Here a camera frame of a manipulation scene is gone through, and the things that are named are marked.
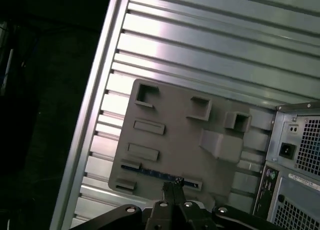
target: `metal side panel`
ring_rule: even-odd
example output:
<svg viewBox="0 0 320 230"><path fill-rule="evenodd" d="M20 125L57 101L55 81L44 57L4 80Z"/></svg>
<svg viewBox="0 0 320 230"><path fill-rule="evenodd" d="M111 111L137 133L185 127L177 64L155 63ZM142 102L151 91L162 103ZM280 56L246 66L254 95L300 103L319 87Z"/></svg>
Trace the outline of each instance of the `metal side panel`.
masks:
<svg viewBox="0 0 320 230"><path fill-rule="evenodd" d="M251 212L275 106L320 99L319 0L305 1L110 0L50 229L147 201L108 187L137 78L250 105L229 203Z"/></svg>

